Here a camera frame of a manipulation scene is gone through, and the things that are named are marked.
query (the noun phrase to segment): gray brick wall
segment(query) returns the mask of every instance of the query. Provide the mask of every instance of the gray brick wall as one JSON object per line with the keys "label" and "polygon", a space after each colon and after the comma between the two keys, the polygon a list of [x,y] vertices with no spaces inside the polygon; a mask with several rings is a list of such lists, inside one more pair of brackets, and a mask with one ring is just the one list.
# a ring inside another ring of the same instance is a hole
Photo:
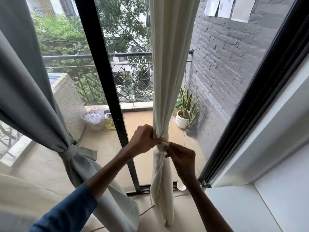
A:
{"label": "gray brick wall", "polygon": [[199,95],[197,138],[209,158],[294,0],[256,0],[249,22],[195,18],[184,83]]}

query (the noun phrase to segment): blue sleeve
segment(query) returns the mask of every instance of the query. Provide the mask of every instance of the blue sleeve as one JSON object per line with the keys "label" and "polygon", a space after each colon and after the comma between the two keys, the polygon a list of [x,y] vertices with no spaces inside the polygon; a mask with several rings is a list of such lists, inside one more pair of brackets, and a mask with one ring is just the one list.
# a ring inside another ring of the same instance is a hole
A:
{"label": "blue sleeve", "polygon": [[79,232],[98,202],[83,183],[53,207],[28,232]]}

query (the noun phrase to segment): balcony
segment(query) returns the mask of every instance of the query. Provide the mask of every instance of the balcony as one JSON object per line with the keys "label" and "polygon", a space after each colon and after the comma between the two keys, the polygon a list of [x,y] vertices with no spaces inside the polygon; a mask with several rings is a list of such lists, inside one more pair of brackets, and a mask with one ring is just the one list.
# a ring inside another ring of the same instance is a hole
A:
{"label": "balcony", "polygon": [[[141,63],[131,63],[130,58],[139,57]],[[114,82],[121,103],[128,138],[139,125],[152,125],[152,62],[151,53],[110,54]],[[115,129],[93,130],[86,125],[85,113],[102,108],[108,112],[105,94],[90,55],[44,57],[54,97],[60,107],[67,128],[79,140],[80,146],[97,150],[97,163],[107,164],[121,149]],[[196,152],[195,172],[198,177],[206,159],[197,140],[185,134],[175,124],[172,116],[169,123],[169,140]],[[153,166],[153,150],[134,158],[140,185],[150,184]],[[63,195],[74,190],[65,172],[59,155],[48,148],[33,143],[33,147],[15,155],[6,152],[2,160],[11,161],[7,173],[36,183]],[[172,161],[173,181],[179,180]],[[126,192],[135,191],[129,168],[125,166],[116,176],[117,182]]]}

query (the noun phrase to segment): flower pot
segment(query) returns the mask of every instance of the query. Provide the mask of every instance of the flower pot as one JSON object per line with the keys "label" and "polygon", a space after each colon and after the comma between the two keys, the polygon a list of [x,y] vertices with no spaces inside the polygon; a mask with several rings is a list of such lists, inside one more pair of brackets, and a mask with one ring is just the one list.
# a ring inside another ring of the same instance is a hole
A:
{"label": "flower pot", "polygon": [[192,136],[195,136],[195,127],[192,127],[191,130],[188,129],[188,126],[186,127],[186,135],[188,137],[192,137]]}
{"label": "flower pot", "polygon": [[175,108],[175,107],[173,109],[173,116],[175,116],[175,117],[177,116],[177,108]]}
{"label": "flower pot", "polygon": [[182,117],[180,117],[179,116],[179,113],[181,113],[182,112],[182,110],[179,110],[178,112],[177,112],[177,115],[176,115],[176,125],[179,127],[179,128],[181,128],[181,129],[185,129],[187,126],[188,126],[188,124],[189,124],[189,119],[185,119],[185,118],[182,118]]}

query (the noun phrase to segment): person's right hand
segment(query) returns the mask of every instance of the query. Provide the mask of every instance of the person's right hand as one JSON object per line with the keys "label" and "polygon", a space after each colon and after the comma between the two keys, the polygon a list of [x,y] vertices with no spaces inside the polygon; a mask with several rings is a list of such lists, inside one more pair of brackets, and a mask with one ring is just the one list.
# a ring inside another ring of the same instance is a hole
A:
{"label": "person's right hand", "polygon": [[165,157],[171,157],[177,174],[184,185],[188,188],[190,184],[195,183],[195,152],[173,142],[169,142],[169,148],[166,152]]}

